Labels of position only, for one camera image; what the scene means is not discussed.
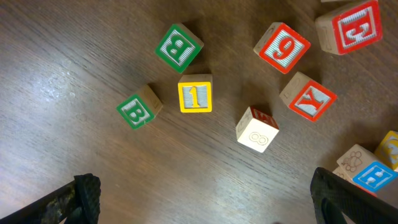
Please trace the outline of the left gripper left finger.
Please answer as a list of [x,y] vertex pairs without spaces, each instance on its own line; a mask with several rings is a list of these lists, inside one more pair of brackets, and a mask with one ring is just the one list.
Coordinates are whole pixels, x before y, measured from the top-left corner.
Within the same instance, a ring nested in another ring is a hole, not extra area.
[[70,183],[2,218],[1,223],[97,224],[100,187],[99,177],[93,174],[76,175]]

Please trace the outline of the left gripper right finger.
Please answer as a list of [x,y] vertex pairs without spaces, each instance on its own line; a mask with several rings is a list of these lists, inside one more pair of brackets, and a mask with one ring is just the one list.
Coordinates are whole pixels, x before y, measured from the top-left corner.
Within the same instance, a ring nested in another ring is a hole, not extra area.
[[318,224],[355,223],[397,224],[397,209],[338,177],[317,167],[310,184],[315,217]]

